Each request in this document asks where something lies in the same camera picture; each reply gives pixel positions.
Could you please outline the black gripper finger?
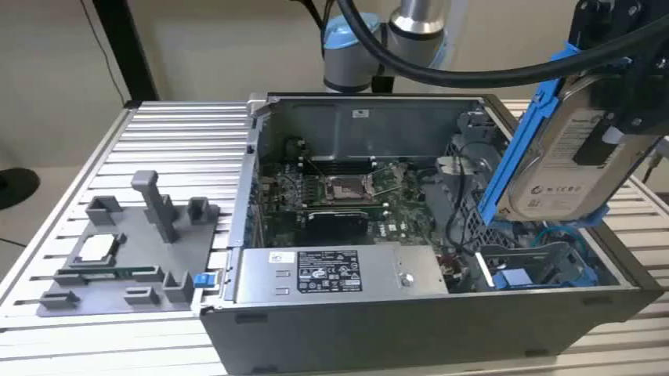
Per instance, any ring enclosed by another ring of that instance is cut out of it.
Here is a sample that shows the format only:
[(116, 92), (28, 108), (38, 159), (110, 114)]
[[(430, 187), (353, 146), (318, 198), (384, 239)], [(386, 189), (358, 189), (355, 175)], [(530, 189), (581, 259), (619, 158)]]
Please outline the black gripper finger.
[(578, 165), (603, 165), (615, 152), (624, 133), (612, 125), (597, 125), (573, 157)]

